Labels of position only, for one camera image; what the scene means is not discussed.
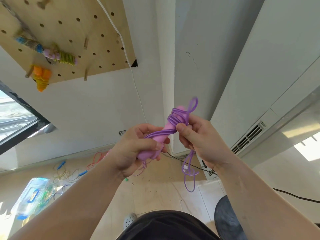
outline pegboard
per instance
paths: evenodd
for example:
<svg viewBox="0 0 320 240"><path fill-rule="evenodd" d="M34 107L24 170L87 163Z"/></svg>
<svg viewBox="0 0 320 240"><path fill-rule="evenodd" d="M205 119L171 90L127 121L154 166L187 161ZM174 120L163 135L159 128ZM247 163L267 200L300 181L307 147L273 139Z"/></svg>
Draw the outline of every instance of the pegboard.
<svg viewBox="0 0 320 240"><path fill-rule="evenodd" d="M58 62L51 65L44 55L19 44L13 36L20 23L1 5L0 45L26 72L31 64L50 69L51 84L84 77L86 68L89 76L129 68L120 36L96 0L50 0L44 10L37 5L42 0L5 1L44 47L56 43L78 62L75 66ZM100 1L121 33L129 62L133 64L136 58L122 0Z"/></svg>

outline wall outlet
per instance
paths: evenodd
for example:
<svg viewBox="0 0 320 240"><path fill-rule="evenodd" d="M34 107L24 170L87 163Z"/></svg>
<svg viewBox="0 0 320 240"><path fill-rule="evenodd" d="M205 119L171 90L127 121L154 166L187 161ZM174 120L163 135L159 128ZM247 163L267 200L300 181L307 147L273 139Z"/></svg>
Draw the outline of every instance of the wall outlet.
<svg viewBox="0 0 320 240"><path fill-rule="evenodd" d="M119 131L119 135L123 136L125 134L125 132L126 132L125 130Z"/></svg>

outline wooden peg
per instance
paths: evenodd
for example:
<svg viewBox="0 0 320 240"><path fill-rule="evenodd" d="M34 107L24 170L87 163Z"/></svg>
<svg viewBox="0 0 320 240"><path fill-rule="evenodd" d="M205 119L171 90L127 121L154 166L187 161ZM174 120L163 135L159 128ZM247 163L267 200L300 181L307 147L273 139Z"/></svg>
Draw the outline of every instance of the wooden peg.
<svg viewBox="0 0 320 240"><path fill-rule="evenodd" d="M89 71L88 68L86 68L84 71L84 79L83 79L84 81L86 81L88 79L88 71Z"/></svg>
<svg viewBox="0 0 320 240"><path fill-rule="evenodd" d="M50 0L42 0L42 1L38 1L37 5L38 7L40 7L42 10L45 10L46 5L50 2Z"/></svg>
<svg viewBox="0 0 320 240"><path fill-rule="evenodd" d="M31 74L33 73L34 67L35 67L34 65L30 66L30 70L24 76L25 78L29 78L31 76Z"/></svg>
<svg viewBox="0 0 320 240"><path fill-rule="evenodd" d="M86 37L85 40L84 40L84 45L83 45L83 48L85 50L88 48L88 42L89 42L89 39L88 39L88 37Z"/></svg>

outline fingernail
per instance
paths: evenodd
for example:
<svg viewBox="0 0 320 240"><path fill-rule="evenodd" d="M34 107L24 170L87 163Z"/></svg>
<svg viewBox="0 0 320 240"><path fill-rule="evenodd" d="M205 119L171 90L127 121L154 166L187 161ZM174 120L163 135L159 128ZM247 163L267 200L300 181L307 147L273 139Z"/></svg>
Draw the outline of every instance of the fingernail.
<svg viewBox="0 0 320 240"><path fill-rule="evenodd" d="M156 150L160 150L160 149L162 149L162 147L163 147L163 144L157 142L157 145L156 145L155 149L156 149Z"/></svg>
<svg viewBox="0 0 320 240"><path fill-rule="evenodd" d="M181 132L181 131L183 131L184 127L185 127L184 124L179 123L179 124L177 124L176 129L178 132Z"/></svg>

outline clear plastic container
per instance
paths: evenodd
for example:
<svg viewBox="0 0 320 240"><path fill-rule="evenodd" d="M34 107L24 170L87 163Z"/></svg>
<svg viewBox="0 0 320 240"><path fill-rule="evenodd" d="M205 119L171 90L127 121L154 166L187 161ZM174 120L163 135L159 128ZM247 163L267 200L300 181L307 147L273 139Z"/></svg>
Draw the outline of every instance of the clear plastic container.
<svg viewBox="0 0 320 240"><path fill-rule="evenodd" d="M48 178L35 177L23 190L11 213L16 214L19 220L38 214L48 204L55 191L56 187Z"/></svg>

